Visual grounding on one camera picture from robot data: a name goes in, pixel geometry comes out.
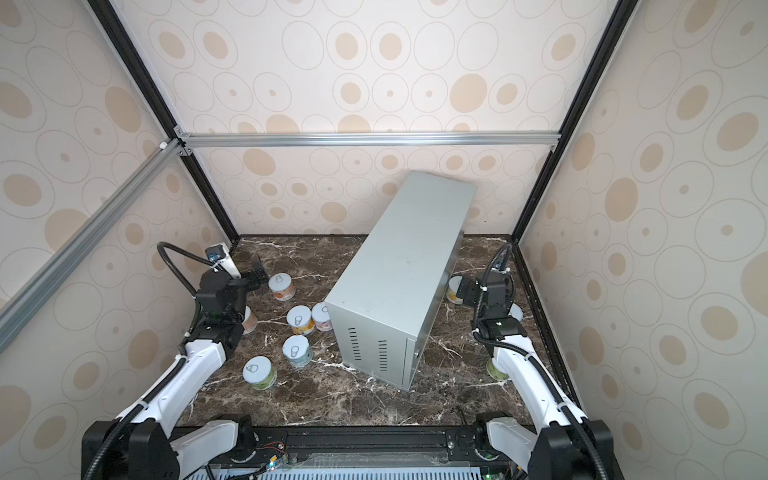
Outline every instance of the wall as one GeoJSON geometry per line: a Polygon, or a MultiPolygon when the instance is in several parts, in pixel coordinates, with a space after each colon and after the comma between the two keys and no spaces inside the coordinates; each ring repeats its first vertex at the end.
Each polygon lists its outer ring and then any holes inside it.
{"type": "MultiPolygon", "coordinates": [[[[83,431],[111,419],[170,365],[194,301],[155,244],[224,240],[172,160],[0,354],[0,478],[80,478],[83,431]]],[[[205,266],[171,254],[197,286],[205,266]]]]}
{"type": "Polygon", "coordinates": [[[74,0],[0,8],[0,306],[164,135],[74,0]]]}
{"type": "Polygon", "coordinates": [[[522,241],[628,478],[762,478],[768,3],[646,2],[522,241]]]}
{"type": "Polygon", "coordinates": [[[614,2],[121,0],[187,131],[557,130],[614,2]]]}
{"type": "Polygon", "coordinates": [[[548,145],[198,149],[241,234],[369,233],[410,172],[477,186],[466,233],[511,233],[548,145]]]}

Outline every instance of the brown marble tabletop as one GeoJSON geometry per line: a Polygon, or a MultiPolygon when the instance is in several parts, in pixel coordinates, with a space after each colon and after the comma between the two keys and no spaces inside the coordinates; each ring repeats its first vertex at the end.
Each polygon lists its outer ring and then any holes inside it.
{"type": "MultiPolygon", "coordinates": [[[[233,258],[241,270],[250,269],[258,253],[269,275],[285,272],[296,283],[296,295],[278,302],[263,286],[249,294],[247,304],[257,316],[256,329],[243,337],[230,358],[198,392],[179,425],[203,425],[223,414],[251,415],[254,425],[460,425],[475,414],[505,410],[520,423],[531,419],[511,381],[497,382],[485,369],[488,353],[472,338],[472,311],[445,300],[413,380],[410,392],[343,365],[333,331],[315,329],[308,337],[313,361],[294,369],[282,345],[293,335],[286,313],[295,305],[325,299],[364,237],[246,237],[233,258]],[[259,392],[243,380],[243,367],[254,356],[268,357],[277,369],[270,389],[259,392]]],[[[504,239],[465,237],[454,273],[479,275],[504,239]]],[[[515,265],[515,302],[524,313],[536,352],[549,367],[549,358],[531,316],[515,265]]]]}

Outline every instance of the metal bracket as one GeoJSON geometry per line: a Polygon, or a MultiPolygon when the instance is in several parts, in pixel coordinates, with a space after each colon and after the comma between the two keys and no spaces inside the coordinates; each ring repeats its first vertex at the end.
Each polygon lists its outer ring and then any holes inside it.
{"type": "Polygon", "coordinates": [[[176,133],[177,137],[182,138],[182,139],[183,138],[189,138],[189,136],[190,136],[189,132],[181,130],[181,127],[179,127],[178,125],[176,125],[174,127],[174,132],[176,133]]]}

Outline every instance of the white can lid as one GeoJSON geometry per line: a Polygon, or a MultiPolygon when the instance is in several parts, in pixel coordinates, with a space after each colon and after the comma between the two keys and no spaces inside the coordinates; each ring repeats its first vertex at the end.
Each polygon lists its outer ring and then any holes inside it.
{"type": "Polygon", "coordinates": [[[283,344],[283,355],[289,359],[300,359],[309,347],[310,341],[304,335],[290,336],[283,344]]]}
{"type": "Polygon", "coordinates": [[[458,291],[458,286],[462,284],[462,276],[452,276],[451,279],[448,281],[448,286],[451,287],[451,290],[458,291]]]}
{"type": "Polygon", "coordinates": [[[327,322],[331,320],[331,314],[328,313],[328,306],[325,302],[317,303],[312,307],[312,318],[316,322],[327,322]]]}
{"type": "Polygon", "coordinates": [[[243,378],[248,383],[263,382],[272,371],[272,362],[265,356],[254,356],[243,367],[243,378]]]}
{"type": "Polygon", "coordinates": [[[288,325],[291,326],[307,326],[310,324],[310,317],[312,316],[312,310],[306,305],[296,305],[291,310],[288,310],[286,319],[288,325]]]}
{"type": "Polygon", "coordinates": [[[290,286],[291,279],[287,273],[278,273],[270,278],[269,286],[273,292],[282,292],[290,286]]]}

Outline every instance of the wallpaper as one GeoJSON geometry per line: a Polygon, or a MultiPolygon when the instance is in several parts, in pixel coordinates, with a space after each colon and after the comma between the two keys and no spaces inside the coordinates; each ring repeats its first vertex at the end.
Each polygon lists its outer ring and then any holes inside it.
{"type": "MultiPolygon", "coordinates": [[[[81,437],[171,364],[194,301],[164,265],[166,240],[203,255],[224,241],[171,161],[0,354],[0,478],[80,478],[81,437]]],[[[171,258],[197,285],[205,266],[171,258]]]]}
{"type": "Polygon", "coordinates": [[[80,3],[0,2],[0,308],[164,137],[80,3]]]}
{"type": "Polygon", "coordinates": [[[605,0],[115,0],[186,131],[558,130],[605,0]]]}
{"type": "Polygon", "coordinates": [[[370,233],[412,171],[477,187],[465,233],[511,233],[549,145],[201,148],[240,234],[370,233]]]}
{"type": "Polygon", "coordinates": [[[768,3],[645,2],[523,239],[629,479],[768,472],[768,3]]]}

